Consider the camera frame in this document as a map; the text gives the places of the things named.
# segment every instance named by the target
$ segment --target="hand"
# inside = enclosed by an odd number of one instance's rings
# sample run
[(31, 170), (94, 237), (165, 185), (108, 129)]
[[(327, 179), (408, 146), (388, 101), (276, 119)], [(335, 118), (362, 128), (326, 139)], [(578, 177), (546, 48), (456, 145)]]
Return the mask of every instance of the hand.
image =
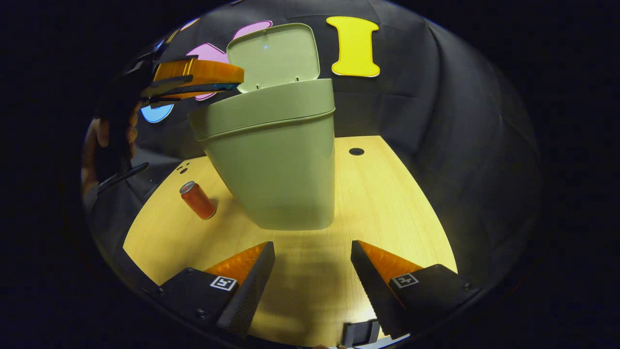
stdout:
[[(138, 109), (140, 104), (136, 104), (131, 116), (129, 118), (129, 127), (127, 127), (127, 140), (129, 141), (131, 157), (136, 153), (136, 147), (134, 141), (138, 136)], [(95, 173), (95, 148), (97, 143), (105, 148), (108, 146), (110, 137), (110, 124), (102, 119), (93, 119), (88, 131), (86, 132), (86, 138), (84, 139), (84, 146), (82, 148), (82, 195), (86, 194), (93, 186), (99, 183), (97, 175)]]

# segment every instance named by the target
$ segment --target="soda can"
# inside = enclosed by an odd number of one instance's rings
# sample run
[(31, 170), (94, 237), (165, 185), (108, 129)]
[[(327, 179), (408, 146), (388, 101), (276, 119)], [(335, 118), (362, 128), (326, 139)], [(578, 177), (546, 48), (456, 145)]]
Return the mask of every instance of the soda can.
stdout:
[(183, 200), (200, 218), (209, 219), (215, 214), (215, 205), (198, 183), (189, 181), (183, 184), (180, 193)]

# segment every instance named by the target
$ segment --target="green trash can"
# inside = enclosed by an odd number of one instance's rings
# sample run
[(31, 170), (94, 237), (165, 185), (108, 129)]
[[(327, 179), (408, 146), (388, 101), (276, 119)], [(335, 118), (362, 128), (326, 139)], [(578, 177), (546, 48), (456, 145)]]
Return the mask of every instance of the green trash can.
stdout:
[(190, 113), (194, 136), (261, 228), (314, 230), (334, 220), (334, 90), (312, 29), (285, 24), (228, 45), (240, 95)]

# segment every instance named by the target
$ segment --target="wooden table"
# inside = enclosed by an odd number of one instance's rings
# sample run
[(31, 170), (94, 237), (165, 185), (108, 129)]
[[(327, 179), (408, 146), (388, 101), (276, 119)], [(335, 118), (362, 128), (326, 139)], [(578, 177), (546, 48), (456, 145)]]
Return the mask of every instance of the wooden table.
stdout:
[[(365, 153), (351, 155), (351, 148)], [(380, 136), (335, 139), (335, 164), (334, 223), (322, 230), (277, 231), (261, 229), (245, 215), (208, 157), (186, 160), (144, 205), (124, 249), (162, 284), (183, 268), (204, 270), (273, 241), (275, 264), (249, 334), (299, 346), (335, 346), (345, 322), (375, 319), (350, 261), (352, 240), (420, 266), (441, 263), (457, 271), (435, 212)], [(217, 201), (213, 218), (201, 220), (181, 199), (179, 189), (191, 180)]]

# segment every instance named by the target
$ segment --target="trash can lid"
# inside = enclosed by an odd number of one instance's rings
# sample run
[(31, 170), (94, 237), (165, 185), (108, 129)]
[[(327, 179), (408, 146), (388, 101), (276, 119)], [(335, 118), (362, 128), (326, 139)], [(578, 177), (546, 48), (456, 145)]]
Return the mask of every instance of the trash can lid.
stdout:
[(319, 77), (319, 53), (312, 28), (277, 25), (238, 37), (226, 49), (230, 64), (245, 70), (241, 93)]

